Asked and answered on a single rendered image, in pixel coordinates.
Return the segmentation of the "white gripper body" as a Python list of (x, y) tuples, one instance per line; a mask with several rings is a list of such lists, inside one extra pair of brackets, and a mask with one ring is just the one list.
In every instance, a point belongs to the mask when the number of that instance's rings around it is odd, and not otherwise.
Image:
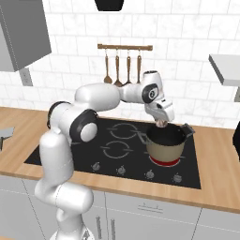
[(148, 112), (155, 120), (171, 122), (174, 119), (173, 103), (169, 100), (153, 101), (148, 105)]

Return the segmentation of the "wooden hanging turner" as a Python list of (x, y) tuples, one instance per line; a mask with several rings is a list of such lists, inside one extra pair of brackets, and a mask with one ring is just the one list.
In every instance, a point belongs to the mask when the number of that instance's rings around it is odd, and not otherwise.
[(139, 51), (139, 54), (137, 56), (137, 83), (141, 82), (141, 65), (142, 65), (142, 57), (141, 57), (141, 51)]

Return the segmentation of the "black hob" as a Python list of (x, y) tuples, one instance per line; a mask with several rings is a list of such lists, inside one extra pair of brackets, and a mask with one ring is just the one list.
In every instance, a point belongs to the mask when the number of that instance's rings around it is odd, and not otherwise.
[[(187, 139), (178, 162), (170, 166), (157, 165), (149, 157), (146, 145), (138, 136), (138, 132), (145, 133), (152, 125), (99, 118), (97, 136), (90, 142), (81, 140), (79, 133), (73, 135), (71, 152), (74, 169), (78, 172), (199, 189), (201, 181), (193, 135)], [(100, 164), (100, 169), (94, 172), (92, 165), (96, 162)], [(124, 175), (117, 172), (121, 166), (126, 169)], [(145, 177), (150, 170), (155, 174), (153, 179)], [(177, 173), (183, 177), (181, 183), (173, 181)]]

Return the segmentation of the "black appliance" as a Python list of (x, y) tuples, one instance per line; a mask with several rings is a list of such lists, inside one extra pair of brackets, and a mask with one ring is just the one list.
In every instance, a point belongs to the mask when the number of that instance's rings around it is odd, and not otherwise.
[(235, 150), (240, 157), (240, 121), (236, 127), (236, 130), (232, 136), (232, 144), (235, 147)]

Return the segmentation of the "grey drawer front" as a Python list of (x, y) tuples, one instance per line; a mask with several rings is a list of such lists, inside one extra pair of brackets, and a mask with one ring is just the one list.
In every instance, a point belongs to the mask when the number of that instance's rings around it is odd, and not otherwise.
[[(108, 192), (105, 193), (105, 196), (107, 207), (111, 210), (119, 210), (137, 215), (175, 220), (189, 224), (196, 223), (201, 212), (199, 207), (183, 204), (155, 201)], [(143, 203), (148, 206), (158, 205), (159, 208), (163, 209), (163, 214), (139, 210), (137, 208), (138, 205)]]
[(23, 179), (13, 176), (0, 175), (0, 189), (14, 193), (35, 195), (37, 180)]

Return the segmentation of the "grey cupboard door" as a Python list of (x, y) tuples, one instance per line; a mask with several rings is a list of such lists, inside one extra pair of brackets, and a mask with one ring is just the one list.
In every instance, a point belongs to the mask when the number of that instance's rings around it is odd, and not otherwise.
[(57, 231), (54, 207), (33, 196), (0, 190), (0, 236), (50, 240)]
[(149, 217), (107, 209), (112, 240), (111, 219), (115, 222), (115, 240), (192, 240), (196, 224)]
[(240, 214), (204, 208), (192, 240), (240, 240)]
[(87, 228), (95, 236), (95, 240), (99, 240), (96, 217), (100, 216), (100, 227), (101, 227), (101, 233), (102, 233), (101, 240), (108, 240), (105, 195), (102, 191), (97, 191), (97, 190), (94, 190), (93, 193), (94, 193), (93, 205), (88, 212), (82, 215), (82, 218)]

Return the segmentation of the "black extractor hood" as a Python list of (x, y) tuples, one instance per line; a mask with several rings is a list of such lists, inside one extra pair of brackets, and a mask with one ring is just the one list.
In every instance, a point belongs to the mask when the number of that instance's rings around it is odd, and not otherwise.
[(95, 0), (98, 11), (120, 11), (125, 0)]

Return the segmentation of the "grey metal object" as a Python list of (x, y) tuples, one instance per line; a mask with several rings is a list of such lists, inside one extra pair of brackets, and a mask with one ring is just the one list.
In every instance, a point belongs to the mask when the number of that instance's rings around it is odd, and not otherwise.
[(13, 135), (14, 127), (7, 127), (0, 129), (0, 152), (3, 150), (3, 142), (5, 139), (10, 138)]

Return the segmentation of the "grey wall shelf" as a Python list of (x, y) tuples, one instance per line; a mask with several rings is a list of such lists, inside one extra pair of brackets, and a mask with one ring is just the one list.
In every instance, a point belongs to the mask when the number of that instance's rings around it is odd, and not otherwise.
[(210, 54), (208, 60), (222, 85), (240, 86), (240, 55)]

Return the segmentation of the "wooden wall rail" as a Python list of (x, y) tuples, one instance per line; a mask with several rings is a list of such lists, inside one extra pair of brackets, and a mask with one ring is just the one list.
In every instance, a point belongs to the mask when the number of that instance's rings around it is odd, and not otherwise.
[(135, 46), (135, 45), (110, 45), (110, 44), (98, 44), (98, 49), (109, 49), (109, 50), (136, 50), (136, 51), (153, 51), (152, 45)]

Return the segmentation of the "grey wall socket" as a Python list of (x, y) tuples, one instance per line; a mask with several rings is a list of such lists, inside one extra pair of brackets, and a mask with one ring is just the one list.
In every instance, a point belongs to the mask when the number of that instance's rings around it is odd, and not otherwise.
[(33, 85), (31, 74), (27, 67), (20, 70), (20, 76), (21, 76), (23, 86), (32, 86)]

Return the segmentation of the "grey wall cupboard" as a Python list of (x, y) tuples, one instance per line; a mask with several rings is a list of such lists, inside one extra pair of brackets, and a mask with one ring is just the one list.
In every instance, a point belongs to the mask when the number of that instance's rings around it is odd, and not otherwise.
[(42, 0), (0, 0), (0, 71), (18, 71), (51, 52)]

